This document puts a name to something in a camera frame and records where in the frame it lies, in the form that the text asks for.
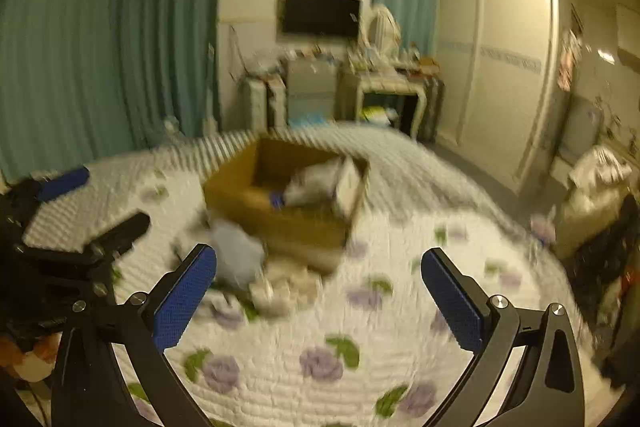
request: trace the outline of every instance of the cabinet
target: cabinet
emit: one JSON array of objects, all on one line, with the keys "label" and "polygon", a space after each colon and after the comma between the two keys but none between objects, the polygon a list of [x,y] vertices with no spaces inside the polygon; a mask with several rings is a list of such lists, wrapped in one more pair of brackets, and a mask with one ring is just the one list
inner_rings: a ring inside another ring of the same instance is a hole
[{"label": "cabinet", "polygon": [[516,193],[552,161],[555,115],[568,101],[559,41],[570,23],[569,0],[439,0],[437,140]]}]

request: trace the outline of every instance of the cardboard box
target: cardboard box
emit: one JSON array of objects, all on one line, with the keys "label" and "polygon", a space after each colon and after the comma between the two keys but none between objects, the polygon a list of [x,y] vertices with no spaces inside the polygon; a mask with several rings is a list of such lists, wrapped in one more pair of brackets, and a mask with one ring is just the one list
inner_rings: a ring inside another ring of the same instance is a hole
[{"label": "cardboard box", "polygon": [[287,255],[321,273],[335,270],[353,223],[362,207],[369,163],[352,157],[362,181],[351,216],[328,210],[274,208],[271,195],[282,192],[295,172],[344,155],[328,150],[261,137],[223,163],[204,185],[207,208],[238,223],[259,238],[269,255]]}]

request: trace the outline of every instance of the metal screw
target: metal screw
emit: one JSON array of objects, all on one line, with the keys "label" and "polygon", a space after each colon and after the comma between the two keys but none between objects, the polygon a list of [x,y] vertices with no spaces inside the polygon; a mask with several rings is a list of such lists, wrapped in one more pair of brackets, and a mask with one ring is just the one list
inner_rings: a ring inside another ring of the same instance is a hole
[{"label": "metal screw", "polygon": [[557,302],[554,302],[553,304],[551,304],[551,311],[554,312],[554,315],[558,315],[559,317],[561,315],[564,315],[564,306],[562,306],[562,304],[558,304]]},{"label": "metal screw", "polygon": [[107,286],[105,286],[104,283],[94,282],[93,288],[94,288],[94,293],[98,297],[104,297],[105,295],[107,295]]},{"label": "metal screw", "polygon": [[74,305],[71,306],[71,309],[73,310],[74,313],[83,312],[85,308],[86,308],[86,302],[84,301],[76,301],[74,302]]},{"label": "metal screw", "polygon": [[104,248],[100,245],[91,245],[91,250],[98,256],[104,257]]},{"label": "metal screw", "polygon": [[146,301],[146,293],[144,292],[135,292],[132,296],[129,297],[129,302],[134,306],[140,306],[144,304]]},{"label": "metal screw", "polygon": [[493,297],[491,297],[491,304],[501,310],[509,305],[509,301],[507,300],[507,297],[503,297],[502,295],[494,295]]}]

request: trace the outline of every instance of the bed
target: bed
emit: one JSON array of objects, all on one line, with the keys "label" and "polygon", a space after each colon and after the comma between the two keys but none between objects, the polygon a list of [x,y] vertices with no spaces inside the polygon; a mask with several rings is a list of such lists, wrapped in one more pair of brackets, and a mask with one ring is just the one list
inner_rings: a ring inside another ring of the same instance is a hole
[{"label": "bed", "polygon": [[[245,310],[212,316],[198,309],[178,346],[165,352],[213,425],[421,426],[470,360],[442,320],[417,263],[441,246],[488,295],[520,307],[567,307],[576,336],[586,425],[597,425],[620,396],[591,364],[591,333],[559,263],[508,218],[473,181],[393,130],[328,124],[279,133],[366,156],[371,165],[365,212],[345,260],[315,304],[279,320]],[[27,243],[78,249],[87,238],[141,209],[152,228],[118,261],[116,299],[148,291],[173,269],[172,245],[203,205],[200,182],[252,140],[247,132],[102,160],[91,181],[43,206]],[[141,194],[154,177],[168,196]],[[160,420],[140,396],[122,346],[120,368],[140,412]],[[478,423],[498,410],[513,380],[514,351]]]}]

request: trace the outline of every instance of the green leaf pattern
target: green leaf pattern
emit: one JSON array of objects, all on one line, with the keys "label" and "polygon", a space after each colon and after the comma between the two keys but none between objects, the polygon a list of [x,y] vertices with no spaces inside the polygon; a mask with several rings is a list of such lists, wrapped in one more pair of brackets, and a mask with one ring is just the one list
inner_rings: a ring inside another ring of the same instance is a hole
[{"label": "green leaf pattern", "polygon": [[328,336],[324,339],[327,346],[335,349],[335,356],[342,357],[347,369],[355,371],[360,365],[360,350],[349,337]]},{"label": "green leaf pattern", "polygon": [[416,273],[422,265],[422,257],[417,257],[411,261],[411,273]]},{"label": "green leaf pattern", "polygon": [[138,382],[131,382],[127,386],[127,389],[133,396],[137,396],[140,400],[144,400],[145,402],[151,404],[151,402],[149,402],[149,399],[145,393],[145,390],[142,388],[142,385],[139,384]]},{"label": "green leaf pattern", "polygon": [[506,269],[505,263],[497,259],[487,259],[484,263],[484,274],[489,277],[500,275]]},{"label": "green leaf pattern", "polygon": [[120,283],[121,280],[122,280],[122,272],[120,268],[113,266],[112,264],[111,265],[111,284],[115,286],[118,283]]},{"label": "green leaf pattern", "polygon": [[202,369],[202,363],[210,352],[209,349],[199,349],[184,360],[184,374],[193,383],[198,381],[198,371]]},{"label": "green leaf pattern", "polygon": [[367,280],[367,286],[372,290],[378,290],[380,293],[384,293],[386,295],[393,295],[394,293],[394,287],[391,284],[391,281],[386,278],[370,277]]},{"label": "green leaf pattern", "polygon": [[248,301],[246,299],[238,299],[238,302],[240,302],[240,305],[244,310],[244,315],[249,322],[254,322],[260,317],[260,313],[255,309],[255,306],[251,301]]},{"label": "green leaf pattern", "polygon": [[382,418],[391,418],[391,415],[396,412],[396,404],[408,388],[407,384],[402,384],[383,394],[376,402],[376,414]]},{"label": "green leaf pattern", "polygon": [[447,244],[447,227],[437,227],[437,229],[433,231],[433,235],[436,238],[436,243],[441,247]]}]

